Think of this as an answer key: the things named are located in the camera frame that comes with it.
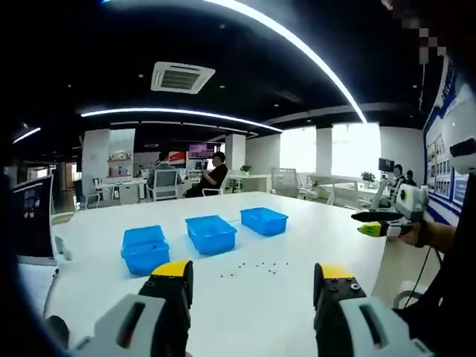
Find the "black ceiling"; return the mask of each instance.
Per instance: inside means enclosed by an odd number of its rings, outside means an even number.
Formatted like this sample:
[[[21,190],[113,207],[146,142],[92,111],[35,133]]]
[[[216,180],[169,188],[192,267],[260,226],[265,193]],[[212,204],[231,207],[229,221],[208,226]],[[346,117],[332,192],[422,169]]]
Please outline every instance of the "black ceiling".
[[[403,30],[379,0],[241,2],[302,39],[341,78],[357,103],[398,104],[392,110],[365,113],[370,121],[422,128],[440,82],[441,59],[432,56],[425,68],[419,110],[418,34]],[[266,122],[348,105],[327,75],[288,40],[217,4],[112,0],[88,7],[37,6],[22,13],[21,23],[29,31],[19,31],[13,41],[9,116],[16,123],[13,137],[23,123],[41,126],[42,131],[15,144],[13,154],[19,157],[50,157],[53,152],[71,156],[84,130],[121,121],[177,121],[273,133],[242,123],[170,113],[80,117],[94,110],[161,107]],[[216,73],[198,94],[151,91],[157,61],[200,65]],[[310,125],[309,120],[323,127],[358,117],[324,115],[272,125],[286,129]],[[138,128],[137,150],[144,144],[207,141],[227,132],[158,123]]]

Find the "blue wall display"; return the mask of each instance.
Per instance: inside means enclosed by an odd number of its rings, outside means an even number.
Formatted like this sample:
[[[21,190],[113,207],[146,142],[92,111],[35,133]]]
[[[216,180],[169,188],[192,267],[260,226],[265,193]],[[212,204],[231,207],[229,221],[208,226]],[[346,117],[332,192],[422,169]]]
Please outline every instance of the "blue wall display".
[[[440,90],[431,114],[423,128],[425,141],[425,184],[430,203],[428,212],[438,222],[456,225],[463,204],[467,175],[454,171],[450,153],[441,133],[442,118],[455,101],[464,84],[462,77],[446,58],[443,64]]]

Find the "ceiling vent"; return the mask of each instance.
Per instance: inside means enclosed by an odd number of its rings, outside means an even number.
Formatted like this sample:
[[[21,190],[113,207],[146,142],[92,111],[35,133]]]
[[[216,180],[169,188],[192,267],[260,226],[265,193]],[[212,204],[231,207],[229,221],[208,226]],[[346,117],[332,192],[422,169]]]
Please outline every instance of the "ceiling vent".
[[[197,94],[215,73],[214,69],[181,63],[157,62],[150,89]]]

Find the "blue plastic bin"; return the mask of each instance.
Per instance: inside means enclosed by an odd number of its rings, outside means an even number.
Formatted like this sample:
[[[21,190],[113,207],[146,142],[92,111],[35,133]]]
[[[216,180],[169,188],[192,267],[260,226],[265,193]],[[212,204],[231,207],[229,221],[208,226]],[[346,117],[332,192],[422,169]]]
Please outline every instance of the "blue plastic bin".
[[[235,248],[236,228],[218,216],[186,219],[188,236],[202,255],[220,254]]]
[[[268,208],[241,210],[241,223],[262,236],[275,236],[286,230],[288,216]]]
[[[170,261],[169,245],[160,225],[125,231],[120,255],[130,273],[139,276],[149,275]]]

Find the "computer monitor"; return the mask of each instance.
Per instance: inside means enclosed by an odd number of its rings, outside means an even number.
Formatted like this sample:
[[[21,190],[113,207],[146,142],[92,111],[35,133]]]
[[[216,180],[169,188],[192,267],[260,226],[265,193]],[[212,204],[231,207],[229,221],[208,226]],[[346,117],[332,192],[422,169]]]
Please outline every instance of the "computer monitor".
[[[13,248],[22,263],[55,265],[51,242],[53,176],[23,182],[13,188]]]
[[[206,170],[207,162],[206,161],[195,161],[195,170]]]
[[[209,143],[203,144],[194,144],[190,145],[188,148],[188,157],[189,158],[212,158],[215,152],[215,145]]]
[[[395,161],[393,160],[387,160],[386,158],[379,159],[379,171],[383,171],[384,173],[392,173],[394,165]]]

